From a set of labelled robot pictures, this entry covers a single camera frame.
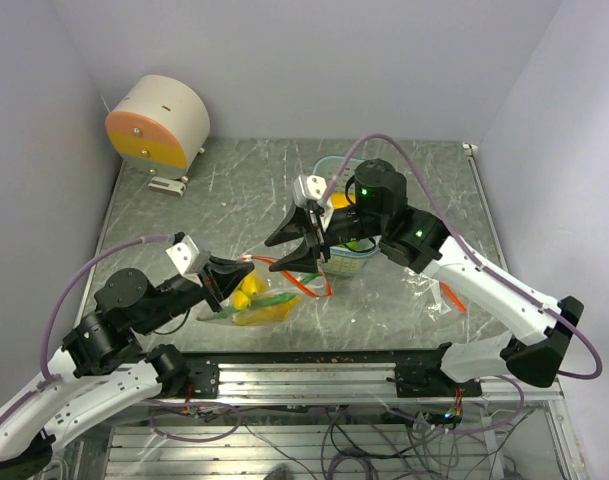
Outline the yellow toy banana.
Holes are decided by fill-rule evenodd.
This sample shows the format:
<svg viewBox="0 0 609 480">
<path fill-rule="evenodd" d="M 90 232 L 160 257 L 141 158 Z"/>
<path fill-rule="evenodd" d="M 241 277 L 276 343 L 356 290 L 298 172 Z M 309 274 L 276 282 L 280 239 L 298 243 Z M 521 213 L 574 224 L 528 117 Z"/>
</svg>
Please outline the yellow toy banana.
<svg viewBox="0 0 609 480">
<path fill-rule="evenodd" d="M 271 290 L 260 275 L 251 273 L 231 297 L 232 322 L 242 327 L 282 323 L 299 303 L 296 293 Z"/>
</svg>

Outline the light blue plastic basket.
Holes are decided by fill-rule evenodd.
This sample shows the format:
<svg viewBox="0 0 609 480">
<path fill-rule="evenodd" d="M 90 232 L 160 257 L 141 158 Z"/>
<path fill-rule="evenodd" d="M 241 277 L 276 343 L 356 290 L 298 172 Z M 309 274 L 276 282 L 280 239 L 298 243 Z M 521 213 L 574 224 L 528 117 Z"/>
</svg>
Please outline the light blue plastic basket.
<svg viewBox="0 0 609 480">
<path fill-rule="evenodd" d="M 322 157 L 315 163 L 313 174 L 323 177 L 325 180 L 331 180 L 332 175 L 336 172 L 342 161 L 343 157 L 341 155 Z M 347 182 L 354 175 L 354 170 L 362 162 L 363 159 L 355 157 L 352 157 L 349 160 L 335 186 L 334 192 L 345 193 Z M 349 194 L 353 194 L 356 200 L 353 186 L 349 188 Z M 326 274 L 352 277 L 358 273 L 368 259 L 377 253 L 379 237 L 370 237 L 368 239 L 355 241 L 359 242 L 359 246 L 361 247 L 360 251 L 348 250 L 344 247 L 344 244 L 330 248 L 330 258 L 327 262 L 322 264 L 322 269 Z"/>
</svg>

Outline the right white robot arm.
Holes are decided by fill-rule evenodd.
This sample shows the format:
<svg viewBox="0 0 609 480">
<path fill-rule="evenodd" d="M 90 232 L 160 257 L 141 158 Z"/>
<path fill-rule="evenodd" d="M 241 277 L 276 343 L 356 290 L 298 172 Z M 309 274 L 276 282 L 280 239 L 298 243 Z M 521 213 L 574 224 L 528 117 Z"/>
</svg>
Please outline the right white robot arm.
<svg viewBox="0 0 609 480">
<path fill-rule="evenodd" d="M 441 346 L 438 363 L 424 373 L 432 393 L 447 395 L 459 383 L 506 374 L 533 387 L 552 385 L 584 310 L 579 300 L 545 295 L 477 255 L 437 216 L 409 205 L 406 178 L 384 160 L 357 165 L 348 181 L 355 200 L 346 207 L 336 209 L 323 199 L 325 185 L 316 175 L 295 180 L 291 207 L 265 244 L 300 244 L 272 271 L 315 273 L 331 248 L 377 239 L 388 260 L 454 288 L 507 329 L 489 339 Z"/>
</svg>

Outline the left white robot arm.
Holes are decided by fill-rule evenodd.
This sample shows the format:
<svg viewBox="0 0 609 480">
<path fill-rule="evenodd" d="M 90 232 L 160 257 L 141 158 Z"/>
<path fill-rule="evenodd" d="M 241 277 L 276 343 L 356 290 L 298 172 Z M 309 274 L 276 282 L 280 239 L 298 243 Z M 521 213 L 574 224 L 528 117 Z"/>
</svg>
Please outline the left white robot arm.
<svg viewBox="0 0 609 480">
<path fill-rule="evenodd" d="M 38 375 L 0 409 L 0 479 L 28 479 L 118 412 L 180 395 L 191 376 L 183 355 L 171 344 L 144 353 L 139 336 L 202 302 L 221 311 L 253 269 L 249 261 L 210 257 L 196 280 L 176 275 L 158 286 L 137 269 L 113 274 L 96 292 L 94 311 L 48 361 L 52 377 Z"/>
</svg>

